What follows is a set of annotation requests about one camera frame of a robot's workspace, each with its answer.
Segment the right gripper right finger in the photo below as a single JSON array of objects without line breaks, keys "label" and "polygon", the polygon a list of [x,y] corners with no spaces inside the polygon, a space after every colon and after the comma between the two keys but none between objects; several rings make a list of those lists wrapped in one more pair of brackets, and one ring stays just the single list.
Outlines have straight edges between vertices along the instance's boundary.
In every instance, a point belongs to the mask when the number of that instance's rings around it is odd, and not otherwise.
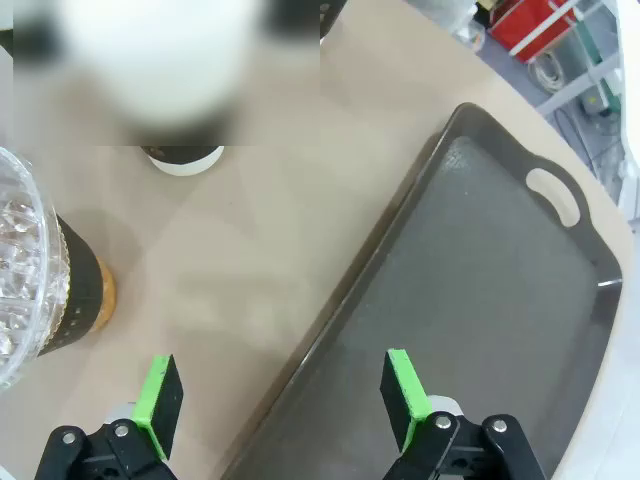
[{"label": "right gripper right finger", "polygon": [[469,421],[450,397],[425,392],[408,353],[385,353],[380,393],[399,449],[387,479],[543,479],[518,420]]}]

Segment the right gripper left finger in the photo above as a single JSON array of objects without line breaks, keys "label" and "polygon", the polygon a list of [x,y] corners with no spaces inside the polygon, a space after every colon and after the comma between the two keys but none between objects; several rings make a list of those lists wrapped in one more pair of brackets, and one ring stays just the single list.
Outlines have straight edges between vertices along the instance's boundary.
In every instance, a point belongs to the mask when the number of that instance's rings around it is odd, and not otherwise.
[{"label": "right gripper left finger", "polygon": [[169,468],[184,390],[172,355],[157,355],[130,413],[87,434],[54,429],[37,479],[173,479]]}]

